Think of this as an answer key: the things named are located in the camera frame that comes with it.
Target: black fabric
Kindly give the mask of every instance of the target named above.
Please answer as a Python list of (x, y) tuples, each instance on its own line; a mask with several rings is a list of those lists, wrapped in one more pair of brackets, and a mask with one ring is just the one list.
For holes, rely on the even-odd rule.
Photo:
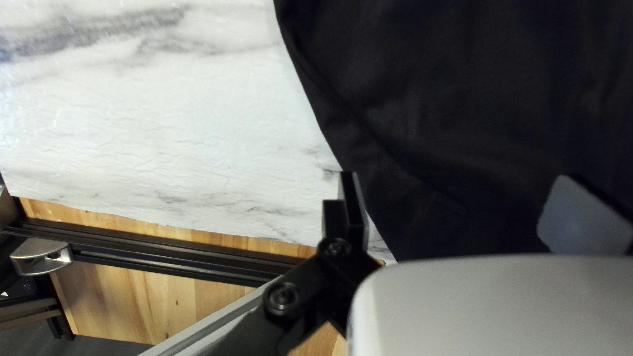
[(398, 260), (548, 251), (559, 174), (633, 208), (631, 1), (275, 0)]

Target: black screw head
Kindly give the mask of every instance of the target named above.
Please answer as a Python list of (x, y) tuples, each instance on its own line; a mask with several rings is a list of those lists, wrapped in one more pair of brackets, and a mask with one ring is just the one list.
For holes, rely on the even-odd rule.
[(343, 257), (351, 251), (351, 245), (343, 239), (334, 239), (323, 248), (323, 253), (331, 257)]
[(268, 301), (276, 309), (289, 308), (299, 300), (299, 291), (290, 283), (277, 286), (268, 294)]

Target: black bracket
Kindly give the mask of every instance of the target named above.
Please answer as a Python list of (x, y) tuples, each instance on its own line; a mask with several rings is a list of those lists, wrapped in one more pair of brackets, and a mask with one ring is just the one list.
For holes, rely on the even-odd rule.
[(280, 277), (210, 355), (281, 356), (325, 322), (343, 336), (354, 292), (380, 264), (367, 255), (367, 218), (358, 177), (341, 172), (338, 200), (323, 202), (317, 254)]

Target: marble surface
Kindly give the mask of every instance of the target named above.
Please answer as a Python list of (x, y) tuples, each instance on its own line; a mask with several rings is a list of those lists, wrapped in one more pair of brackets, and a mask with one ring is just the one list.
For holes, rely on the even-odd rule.
[[(315, 245), (339, 166), (271, 1), (0, 3), (11, 194)], [(371, 253), (392, 260), (380, 236)]]

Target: wooden panel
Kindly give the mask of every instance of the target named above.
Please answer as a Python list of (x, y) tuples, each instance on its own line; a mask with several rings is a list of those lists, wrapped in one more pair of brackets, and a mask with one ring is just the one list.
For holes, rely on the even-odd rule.
[[(162, 226), (20, 198), (29, 217), (307, 258), (314, 247)], [(74, 262), (51, 273), (77, 335), (155, 345), (254, 288)], [(345, 340), (326, 324), (292, 356), (345, 356)]]
[(341, 335), (336, 337), (336, 342), (334, 343), (334, 351), (332, 351), (332, 356), (348, 356), (348, 342)]
[(284, 256), (307, 258), (316, 252), (316, 248), (312, 246), (152, 224), (118, 215), (94, 213), (39, 200), (20, 198), (20, 202), (28, 217), (38, 219), (242, 248), (251, 251), (269, 252)]

